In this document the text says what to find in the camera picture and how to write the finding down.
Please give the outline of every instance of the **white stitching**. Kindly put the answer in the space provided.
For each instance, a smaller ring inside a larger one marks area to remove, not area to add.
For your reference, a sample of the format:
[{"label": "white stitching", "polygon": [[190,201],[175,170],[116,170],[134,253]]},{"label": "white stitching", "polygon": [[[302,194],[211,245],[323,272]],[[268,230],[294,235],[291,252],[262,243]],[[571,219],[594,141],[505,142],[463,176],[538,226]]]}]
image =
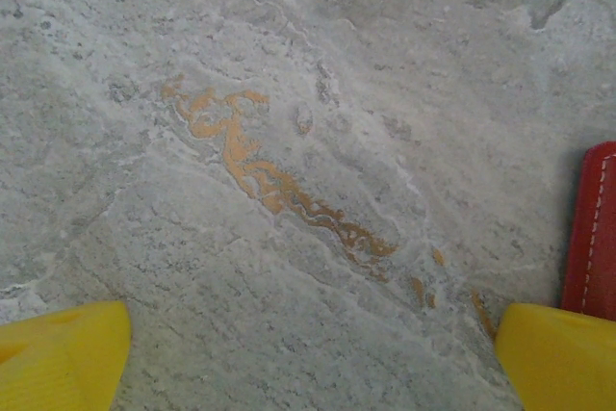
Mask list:
[{"label": "white stitching", "polygon": [[597,232],[597,225],[599,224],[599,212],[601,210],[602,196],[603,196],[603,182],[605,181],[605,171],[607,170],[607,161],[610,158],[616,158],[616,154],[610,154],[603,158],[601,164],[601,180],[599,181],[599,194],[597,195],[597,205],[595,206],[595,219],[593,221],[592,234],[590,235],[590,248],[588,249],[588,264],[586,265],[586,277],[584,278],[584,293],[581,297],[581,313],[584,313],[584,307],[586,306],[586,295],[588,294],[588,283],[590,282],[590,269],[593,267],[593,261],[591,260],[594,253],[595,245],[595,233]]}]

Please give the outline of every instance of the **red leather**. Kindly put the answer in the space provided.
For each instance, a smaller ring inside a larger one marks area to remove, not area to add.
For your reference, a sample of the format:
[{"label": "red leather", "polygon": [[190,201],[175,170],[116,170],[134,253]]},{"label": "red leather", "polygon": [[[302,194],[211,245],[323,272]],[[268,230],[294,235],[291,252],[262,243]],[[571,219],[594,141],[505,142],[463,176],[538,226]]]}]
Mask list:
[{"label": "red leather", "polygon": [[561,308],[616,321],[616,141],[584,156]]}]

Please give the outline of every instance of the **yellow plastic object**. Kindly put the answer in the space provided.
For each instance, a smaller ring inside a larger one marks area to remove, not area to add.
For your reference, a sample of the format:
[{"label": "yellow plastic object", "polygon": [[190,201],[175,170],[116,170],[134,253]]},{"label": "yellow plastic object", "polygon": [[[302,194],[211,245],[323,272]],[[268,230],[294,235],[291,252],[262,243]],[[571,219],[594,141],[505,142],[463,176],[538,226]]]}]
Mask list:
[{"label": "yellow plastic object", "polygon": [[122,302],[0,326],[0,411],[108,411],[129,346]]},{"label": "yellow plastic object", "polygon": [[496,351],[526,411],[616,409],[614,321],[514,303]]}]

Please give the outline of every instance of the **gray marble floor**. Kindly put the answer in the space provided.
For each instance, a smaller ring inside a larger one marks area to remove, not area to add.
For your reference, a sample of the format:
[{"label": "gray marble floor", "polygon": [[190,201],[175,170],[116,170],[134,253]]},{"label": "gray marble floor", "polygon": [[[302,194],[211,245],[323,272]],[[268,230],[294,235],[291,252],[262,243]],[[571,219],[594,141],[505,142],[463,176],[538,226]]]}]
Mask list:
[{"label": "gray marble floor", "polygon": [[0,0],[0,321],[121,299],[114,410],[519,410],[616,0]]}]

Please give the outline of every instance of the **marble tile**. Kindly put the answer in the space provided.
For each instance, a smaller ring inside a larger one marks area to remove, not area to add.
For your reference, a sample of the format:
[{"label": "marble tile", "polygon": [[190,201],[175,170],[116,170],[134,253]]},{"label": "marble tile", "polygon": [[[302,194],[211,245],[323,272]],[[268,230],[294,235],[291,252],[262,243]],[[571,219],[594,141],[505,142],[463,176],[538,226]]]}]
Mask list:
[{"label": "marble tile", "polygon": [[616,0],[0,0],[0,321],[121,299],[114,410],[518,410]]}]

